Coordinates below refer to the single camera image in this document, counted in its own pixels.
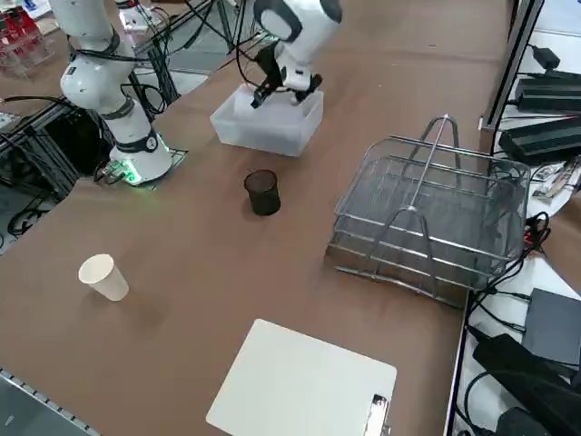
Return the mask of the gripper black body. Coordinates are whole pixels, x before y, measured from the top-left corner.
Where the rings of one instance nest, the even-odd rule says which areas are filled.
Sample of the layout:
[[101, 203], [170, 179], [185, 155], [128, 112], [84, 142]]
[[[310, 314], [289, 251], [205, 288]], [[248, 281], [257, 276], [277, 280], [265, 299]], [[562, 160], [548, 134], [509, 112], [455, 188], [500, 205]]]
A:
[[256, 54], [256, 63], [265, 74], [260, 88], [277, 89], [282, 86], [281, 70], [276, 61], [276, 49], [277, 44], [269, 44]]

